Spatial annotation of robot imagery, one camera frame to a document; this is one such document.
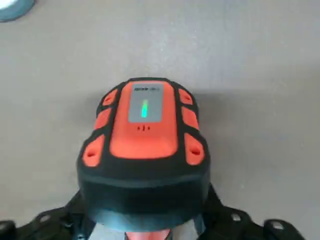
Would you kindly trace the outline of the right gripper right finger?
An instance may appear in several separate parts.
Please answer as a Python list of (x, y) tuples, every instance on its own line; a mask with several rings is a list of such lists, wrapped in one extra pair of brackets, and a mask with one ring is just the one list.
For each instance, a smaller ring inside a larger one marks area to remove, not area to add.
[(199, 240), (305, 239), (296, 227), (285, 220), (271, 218), (259, 225), (245, 211), (223, 205), (212, 185), (201, 216), (205, 230), (199, 235)]

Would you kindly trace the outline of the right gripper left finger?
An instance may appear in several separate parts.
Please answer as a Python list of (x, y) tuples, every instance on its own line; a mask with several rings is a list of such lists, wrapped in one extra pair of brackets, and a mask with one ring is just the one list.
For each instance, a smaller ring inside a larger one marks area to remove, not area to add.
[(29, 223), (17, 227), (15, 221), (0, 221), (2, 240), (87, 240), (96, 223), (88, 216), (80, 192), (63, 207), (39, 213)]

